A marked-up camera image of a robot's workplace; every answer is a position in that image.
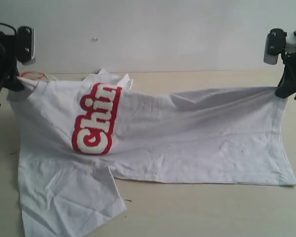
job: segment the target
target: red logo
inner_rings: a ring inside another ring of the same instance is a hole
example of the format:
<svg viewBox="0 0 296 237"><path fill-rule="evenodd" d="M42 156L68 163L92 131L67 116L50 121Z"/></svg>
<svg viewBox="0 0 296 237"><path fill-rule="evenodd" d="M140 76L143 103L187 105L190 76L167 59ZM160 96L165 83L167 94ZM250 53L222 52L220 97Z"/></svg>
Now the red logo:
<svg viewBox="0 0 296 237"><path fill-rule="evenodd" d="M80 106L86 111L74 124L72 145L75 151L86 154L107 154L112 146L112 134L122 87L95 84L84 95Z"/></svg>

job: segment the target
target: white t-shirt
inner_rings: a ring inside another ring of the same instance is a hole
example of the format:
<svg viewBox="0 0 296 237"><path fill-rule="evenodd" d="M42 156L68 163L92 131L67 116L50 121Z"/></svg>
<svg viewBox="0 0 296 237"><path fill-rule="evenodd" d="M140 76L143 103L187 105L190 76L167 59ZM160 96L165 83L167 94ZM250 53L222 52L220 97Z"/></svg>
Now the white t-shirt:
<svg viewBox="0 0 296 237"><path fill-rule="evenodd" d="M125 206L112 176L296 185L281 142L287 101L275 88L150 96L105 77L40 81L26 99L9 97L21 131L27 237L81 237L118 215Z"/></svg>

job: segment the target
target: wrinkled fabric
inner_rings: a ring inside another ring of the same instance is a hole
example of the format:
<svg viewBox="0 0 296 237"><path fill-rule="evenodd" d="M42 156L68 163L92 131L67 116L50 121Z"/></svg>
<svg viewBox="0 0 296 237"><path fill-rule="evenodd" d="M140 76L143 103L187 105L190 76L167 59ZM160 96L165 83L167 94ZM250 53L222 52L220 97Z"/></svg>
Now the wrinkled fabric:
<svg viewBox="0 0 296 237"><path fill-rule="evenodd" d="M273 87L150 96L106 72L22 79L8 100L21 133L26 237L82 237L125 210L113 177L162 183L296 185Z"/></svg>

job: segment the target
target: table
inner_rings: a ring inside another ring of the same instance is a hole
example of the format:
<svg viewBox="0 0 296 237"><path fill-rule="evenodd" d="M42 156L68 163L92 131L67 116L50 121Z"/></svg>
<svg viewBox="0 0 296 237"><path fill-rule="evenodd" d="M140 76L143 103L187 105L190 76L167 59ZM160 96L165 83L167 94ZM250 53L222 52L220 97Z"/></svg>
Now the table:
<svg viewBox="0 0 296 237"><path fill-rule="evenodd" d="M163 94L194 88L275 86L282 72L132 73L132 90ZM62 79L84 74L55 75ZM18 128L0 95L0 237L23 237L17 185ZM296 101L290 99L283 143L296 175ZM127 211L88 237L296 237L296 187L158 184L116 181Z"/></svg>

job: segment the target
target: white wall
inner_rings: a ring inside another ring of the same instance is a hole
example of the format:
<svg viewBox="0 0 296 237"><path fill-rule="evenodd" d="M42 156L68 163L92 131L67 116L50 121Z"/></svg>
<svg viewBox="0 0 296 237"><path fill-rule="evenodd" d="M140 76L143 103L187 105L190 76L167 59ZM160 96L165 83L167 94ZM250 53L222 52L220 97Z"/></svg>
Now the white wall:
<svg viewBox="0 0 296 237"><path fill-rule="evenodd" d="M296 29L296 0L0 0L0 21L35 28L26 70L256 69L269 30Z"/></svg>

